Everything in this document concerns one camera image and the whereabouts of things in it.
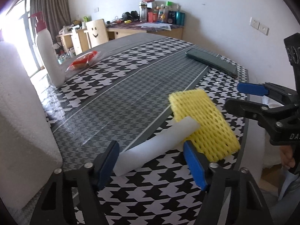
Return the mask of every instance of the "smiley face drawing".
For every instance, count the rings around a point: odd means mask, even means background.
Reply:
[[[95,38],[97,38],[98,37],[98,33],[96,34],[96,35],[94,35],[94,33],[93,33],[93,36],[95,37]]]

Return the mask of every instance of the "white foam stick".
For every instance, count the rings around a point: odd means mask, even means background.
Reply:
[[[121,176],[143,166],[146,162],[171,150],[186,137],[200,128],[200,124],[190,116],[132,149],[122,152],[114,167],[117,176]]]

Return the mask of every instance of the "bottle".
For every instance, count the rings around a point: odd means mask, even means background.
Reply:
[[[59,88],[65,82],[65,74],[59,67],[50,32],[47,30],[42,12],[32,14],[30,18],[32,17],[36,17],[37,19],[37,23],[35,25],[35,44],[40,52],[40,56],[45,68],[47,69],[52,84]]]
[[[158,18],[157,18],[157,21],[158,22],[161,22],[161,23],[164,23],[164,19],[165,19],[165,15],[164,15],[164,7],[165,5],[162,4],[159,8],[159,11],[158,11]]]
[[[165,8],[167,8],[169,11],[172,11],[172,5],[173,2],[167,2]]]
[[[168,16],[169,16],[169,10],[167,8],[164,8],[163,9],[163,19],[162,19],[163,23],[168,22]]]
[[[157,17],[158,17],[158,10],[157,9],[153,9],[153,22],[157,21]]]

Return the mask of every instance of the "window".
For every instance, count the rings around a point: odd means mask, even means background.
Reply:
[[[41,67],[38,63],[29,19],[30,0],[21,0],[5,17],[2,34],[5,41],[16,46],[28,76],[34,75]]]

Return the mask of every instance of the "white wall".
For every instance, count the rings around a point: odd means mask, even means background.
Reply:
[[[140,0],[69,0],[71,18],[112,20],[138,10]],[[294,88],[293,69],[283,39],[300,32],[283,0],[168,0],[186,12],[183,39],[240,63],[251,82],[273,82]],[[270,28],[266,36],[249,26],[250,17]]]

